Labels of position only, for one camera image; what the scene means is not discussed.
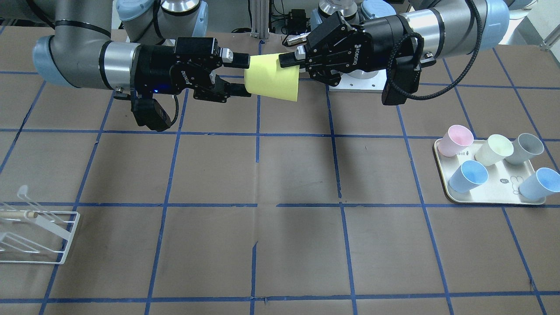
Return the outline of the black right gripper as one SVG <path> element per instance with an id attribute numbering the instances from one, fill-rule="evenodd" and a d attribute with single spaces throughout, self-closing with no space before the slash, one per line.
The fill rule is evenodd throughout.
<path id="1" fill-rule="evenodd" d="M 186 88 L 194 98 L 227 102 L 251 97 L 244 84 L 230 83 L 217 74 L 221 66 L 248 69 L 250 54 L 220 47 L 215 38 L 177 38 L 175 45 L 140 44 L 133 62 L 133 88 L 144 98 L 152 94 L 179 95 Z"/>

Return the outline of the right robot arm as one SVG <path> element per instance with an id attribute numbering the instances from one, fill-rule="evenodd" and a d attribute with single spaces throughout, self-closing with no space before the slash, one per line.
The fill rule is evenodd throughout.
<path id="1" fill-rule="evenodd" d="M 232 52 L 206 37 L 208 9 L 202 0 L 119 0 L 127 42 L 111 38 L 112 0 L 3 0 L 1 16 L 44 22 L 54 29 L 33 50 L 37 72 L 52 84 L 106 88 L 154 103 L 154 94 L 226 102 L 250 97 L 243 84 L 215 73 L 247 69 L 249 55 Z"/>

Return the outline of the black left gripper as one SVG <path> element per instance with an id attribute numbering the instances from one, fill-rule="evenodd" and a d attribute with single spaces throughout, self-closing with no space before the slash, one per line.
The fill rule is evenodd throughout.
<path id="1" fill-rule="evenodd" d="M 308 34 L 305 52 L 279 54 L 279 64 L 305 68 L 311 78 L 336 86 L 340 82 L 336 71 L 385 70 L 394 46 L 409 33 L 412 28 L 402 15 L 348 24 L 335 13 Z"/>

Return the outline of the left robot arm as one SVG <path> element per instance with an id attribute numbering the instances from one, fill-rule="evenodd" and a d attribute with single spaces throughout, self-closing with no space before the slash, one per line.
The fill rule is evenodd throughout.
<path id="1" fill-rule="evenodd" d="M 417 33 L 424 45 L 422 64 L 447 56 L 471 54 L 480 39 L 480 50 L 496 46 L 508 29 L 509 8 L 504 0 L 475 0 L 480 16 L 467 0 L 413 0 L 414 11 L 360 20 L 353 0 L 322 0 L 321 18 L 305 44 L 279 56 L 282 68 L 299 66 L 310 78 L 338 85 L 341 73 L 386 69 L 390 53 L 406 34 Z"/>

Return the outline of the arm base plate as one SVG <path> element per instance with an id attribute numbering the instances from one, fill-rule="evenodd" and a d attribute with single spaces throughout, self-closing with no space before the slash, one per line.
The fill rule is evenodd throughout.
<path id="1" fill-rule="evenodd" d="M 386 73 L 384 70 L 364 72 L 354 70 L 351 73 L 340 73 L 341 80 L 337 86 L 330 87 L 333 92 L 375 92 L 384 90 Z"/>

